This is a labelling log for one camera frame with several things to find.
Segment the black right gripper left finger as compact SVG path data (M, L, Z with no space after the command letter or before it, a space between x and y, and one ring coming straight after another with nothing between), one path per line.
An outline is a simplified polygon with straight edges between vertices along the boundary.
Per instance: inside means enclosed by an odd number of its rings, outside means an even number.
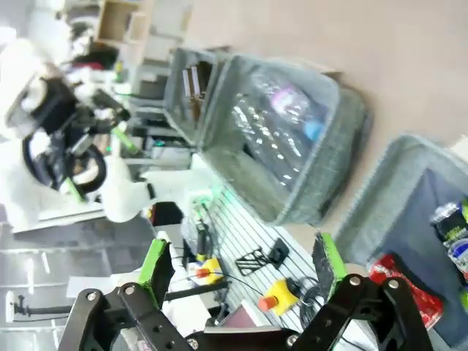
M112 350L121 330L136 328L150 350L189 350L190 346L162 312L175 273L170 243L154 239L136 282L108 294L82 290L67 319L60 350Z

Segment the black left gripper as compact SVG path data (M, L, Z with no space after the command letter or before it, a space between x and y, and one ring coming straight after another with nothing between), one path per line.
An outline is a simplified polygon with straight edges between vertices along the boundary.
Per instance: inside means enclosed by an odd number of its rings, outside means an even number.
M40 78L38 82L45 87L45 96L34 109L35 137L58 138L64 141L65 146L74 146L92 125L92 133L113 135L130 154L139 153L139 148L126 133L130 112L109 93L95 91L92 94L93 113L61 78ZM89 146L84 155L92 158L98 168L97 175L87 183L76 184L72 179L74 163L78 159L74 154L66 152L61 155L54 169L55 189L68 191L78 202L85 201L88 193L97 191L107 176L104 157L96 146Z

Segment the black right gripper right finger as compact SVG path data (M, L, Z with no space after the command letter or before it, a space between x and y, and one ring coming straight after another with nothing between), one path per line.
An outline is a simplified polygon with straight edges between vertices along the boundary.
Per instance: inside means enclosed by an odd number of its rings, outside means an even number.
M326 304L292 344L293 350L332 350L353 320L365 321L379 350L432 350L418 306L400 277L376 283L348 273L329 233L317 233L312 251L316 268L331 275Z

